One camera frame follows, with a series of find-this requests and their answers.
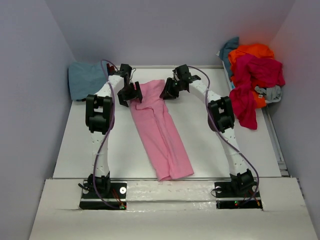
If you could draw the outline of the pink t shirt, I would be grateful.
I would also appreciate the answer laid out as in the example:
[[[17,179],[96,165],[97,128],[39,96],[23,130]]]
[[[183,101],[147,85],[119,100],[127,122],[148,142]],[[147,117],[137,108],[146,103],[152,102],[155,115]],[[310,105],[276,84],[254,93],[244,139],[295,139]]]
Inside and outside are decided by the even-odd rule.
[[[159,181],[176,180],[194,174],[193,167],[160,94],[165,80],[140,85],[142,101],[131,100],[130,111],[136,129]]]

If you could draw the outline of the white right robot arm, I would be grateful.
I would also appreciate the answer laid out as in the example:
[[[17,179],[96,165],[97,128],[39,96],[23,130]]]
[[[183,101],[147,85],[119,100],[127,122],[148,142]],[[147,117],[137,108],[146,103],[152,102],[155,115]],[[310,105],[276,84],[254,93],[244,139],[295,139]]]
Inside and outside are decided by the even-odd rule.
[[[221,197],[230,194],[235,198],[243,198],[243,203],[250,201],[257,194],[257,190],[253,187],[256,187],[259,181],[255,181],[249,169],[253,165],[239,150],[231,99],[210,90],[211,80],[201,69],[184,64],[176,67],[172,72],[173,77],[167,78],[160,98],[177,99],[181,91],[187,91],[196,96],[205,104],[208,125],[219,137],[223,147],[228,162],[230,181],[213,190]]]

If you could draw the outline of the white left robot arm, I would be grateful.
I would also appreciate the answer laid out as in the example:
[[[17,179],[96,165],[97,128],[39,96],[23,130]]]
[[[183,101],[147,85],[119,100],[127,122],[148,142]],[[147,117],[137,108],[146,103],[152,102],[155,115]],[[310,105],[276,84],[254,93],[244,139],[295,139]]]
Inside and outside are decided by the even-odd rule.
[[[116,68],[106,60],[100,65],[106,83],[85,100],[85,125],[92,140],[92,173],[83,186],[101,199],[111,191],[108,138],[115,124],[116,98],[121,106],[129,107],[131,100],[141,103],[143,94],[139,82],[132,82],[133,68],[130,65],[122,63]]]

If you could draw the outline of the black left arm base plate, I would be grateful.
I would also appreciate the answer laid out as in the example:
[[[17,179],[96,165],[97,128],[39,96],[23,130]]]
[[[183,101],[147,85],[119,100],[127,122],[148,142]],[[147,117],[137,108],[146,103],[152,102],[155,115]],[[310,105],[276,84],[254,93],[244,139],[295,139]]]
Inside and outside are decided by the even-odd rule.
[[[112,181],[108,193],[100,193],[100,196],[108,204],[106,205],[96,194],[95,190],[85,188],[87,182],[84,181],[79,208],[82,210],[108,210],[125,211],[127,209],[127,182]]]

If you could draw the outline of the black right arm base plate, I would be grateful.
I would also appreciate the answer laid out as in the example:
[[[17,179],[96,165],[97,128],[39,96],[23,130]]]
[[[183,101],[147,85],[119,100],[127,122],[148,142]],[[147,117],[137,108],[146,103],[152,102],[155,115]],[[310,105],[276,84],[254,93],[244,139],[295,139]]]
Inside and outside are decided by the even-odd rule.
[[[243,192],[235,192],[228,181],[218,181],[214,183],[214,188],[210,194],[216,199],[218,210],[236,209],[263,209],[260,192],[256,191],[256,183]]]

